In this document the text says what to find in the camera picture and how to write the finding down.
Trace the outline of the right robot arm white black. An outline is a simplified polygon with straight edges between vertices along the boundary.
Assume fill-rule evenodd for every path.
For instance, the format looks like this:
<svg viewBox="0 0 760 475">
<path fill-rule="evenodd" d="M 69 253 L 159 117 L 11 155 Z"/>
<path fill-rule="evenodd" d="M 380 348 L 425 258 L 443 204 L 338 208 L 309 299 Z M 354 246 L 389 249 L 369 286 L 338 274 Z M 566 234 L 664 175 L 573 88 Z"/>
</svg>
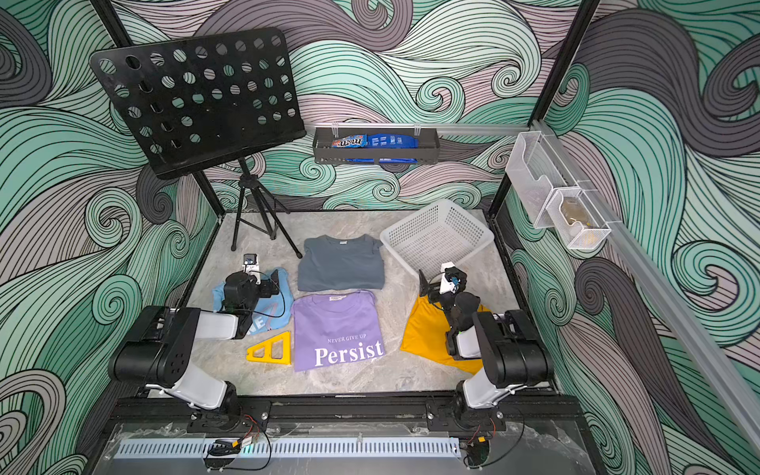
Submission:
<svg viewBox="0 0 760 475">
<path fill-rule="evenodd" d="M 456 437 L 492 437 L 505 428 L 499 404 L 517 392 L 548 383 L 553 363 L 536 326 L 523 310 L 498 314 L 481 308 L 467 290 L 467 274 L 450 266 L 433 281 L 423 271 L 419 295 L 443 311 L 445 349 L 454 360 L 480 360 L 482 368 L 458 383 L 448 399 L 429 399 L 427 428 Z"/>
</svg>

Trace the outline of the purple t-shirt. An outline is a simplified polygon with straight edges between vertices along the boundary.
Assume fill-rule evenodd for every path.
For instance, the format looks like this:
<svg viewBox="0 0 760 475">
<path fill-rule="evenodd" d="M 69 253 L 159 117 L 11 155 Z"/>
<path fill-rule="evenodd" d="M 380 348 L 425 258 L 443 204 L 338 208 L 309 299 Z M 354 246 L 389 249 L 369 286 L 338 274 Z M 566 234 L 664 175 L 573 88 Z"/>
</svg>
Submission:
<svg viewBox="0 0 760 475">
<path fill-rule="evenodd" d="M 293 303 L 291 314 L 296 372 L 371 361 L 386 354 L 370 291 L 308 295 Z"/>
</svg>

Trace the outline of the grey t-shirt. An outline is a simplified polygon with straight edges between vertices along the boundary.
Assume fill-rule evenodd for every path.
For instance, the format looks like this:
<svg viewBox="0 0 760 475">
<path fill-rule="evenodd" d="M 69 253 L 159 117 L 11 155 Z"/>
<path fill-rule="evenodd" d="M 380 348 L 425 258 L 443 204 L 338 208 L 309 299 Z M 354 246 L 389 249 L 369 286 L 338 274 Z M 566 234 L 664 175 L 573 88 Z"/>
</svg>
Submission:
<svg viewBox="0 0 760 475">
<path fill-rule="evenodd" d="M 383 243 L 370 235 L 355 239 L 310 237 L 298 265 L 301 292 L 380 290 L 385 285 Z"/>
</svg>

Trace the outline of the yellow t-shirt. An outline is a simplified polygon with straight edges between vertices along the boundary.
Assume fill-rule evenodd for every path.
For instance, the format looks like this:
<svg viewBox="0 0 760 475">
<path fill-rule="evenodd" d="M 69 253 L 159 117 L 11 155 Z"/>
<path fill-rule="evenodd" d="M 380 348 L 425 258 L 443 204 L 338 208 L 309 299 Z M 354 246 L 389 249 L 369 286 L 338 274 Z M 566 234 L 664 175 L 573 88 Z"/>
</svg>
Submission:
<svg viewBox="0 0 760 475">
<path fill-rule="evenodd" d="M 482 367 L 481 359 L 455 360 L 447 352 L 449 323 L 445 313 L 431 304 L 427 297 L 418 297 L 408 318 L 400 350 L 421 356 L 435 363 L 476 374 Z"/>
</svg>

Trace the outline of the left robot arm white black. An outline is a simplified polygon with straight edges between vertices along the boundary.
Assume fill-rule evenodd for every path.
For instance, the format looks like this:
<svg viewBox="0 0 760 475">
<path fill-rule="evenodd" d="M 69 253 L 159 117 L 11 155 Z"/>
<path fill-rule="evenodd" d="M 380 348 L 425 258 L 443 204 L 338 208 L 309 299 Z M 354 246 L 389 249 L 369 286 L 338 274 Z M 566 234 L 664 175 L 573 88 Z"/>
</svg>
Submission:
<svg viewBox="0 0 760 475">
<path fill-rule="evenodd" d="M 257 304 L 281 293 L 279 272 L 243 270 L 224 284 L 222 310 L 148 306 L 110 357 L 112 380 L 160 391 L 186 404 L 198 420 L 190 431 L 264 431 L 239 401 L 235 384 L 220 380 L 191 361 L 198 340 L 241 340 L 253 326 Z"/>
</svg>

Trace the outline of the light blue t-shirt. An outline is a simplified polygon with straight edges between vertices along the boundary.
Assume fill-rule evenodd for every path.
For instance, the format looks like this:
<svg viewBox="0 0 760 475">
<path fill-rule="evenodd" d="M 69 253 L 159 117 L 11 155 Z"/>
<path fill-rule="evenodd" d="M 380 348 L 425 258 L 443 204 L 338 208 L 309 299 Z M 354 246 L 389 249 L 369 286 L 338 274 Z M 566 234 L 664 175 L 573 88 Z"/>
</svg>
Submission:
<svg viewBox="0 0 760 475">
<path fill-rule="evenodd" d="M 258 279 L 262 280 L 263 275 L 270 276 L 275 270 L 279 272 L 278 269 L 274 269 L 269 274 L 259 272 Z M 226 313 L 222 309 L 224 284 L 225 282 L 212 290 L 213 310 L 217 313 L 231 314 Z M 288 286 L 281 286 L 279 282 L 279 294 L 267 299 L 261 299 L 252 314 L 232 314 L 239 319 L 236 339 L 241 340 L 244 336 L 267 332 L 286 325 L 290 318 L 291 304 L 292 296 L 289 293 Z"/>
</svg>

